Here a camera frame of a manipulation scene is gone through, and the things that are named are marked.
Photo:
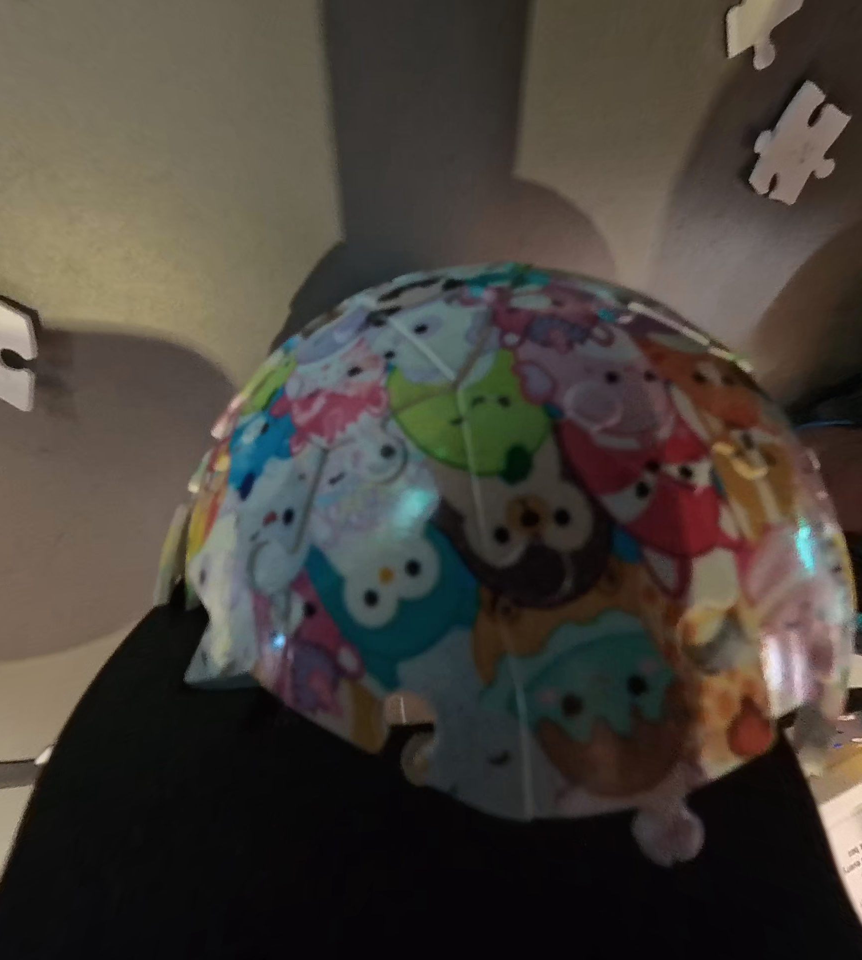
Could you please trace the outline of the colourful puzzle ball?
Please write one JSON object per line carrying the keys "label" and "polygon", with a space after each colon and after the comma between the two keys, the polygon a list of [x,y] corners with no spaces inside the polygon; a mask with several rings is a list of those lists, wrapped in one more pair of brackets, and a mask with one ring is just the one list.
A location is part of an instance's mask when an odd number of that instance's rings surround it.
{"label": "colourful puzzle ball", "polygon": [[207,623],[184,679],[261,686],[407,778],[515,821],[632,810],[829,760],[856,609],[817,458],[673,311],[519,263],[353,294],[215,422],[162,557]]}

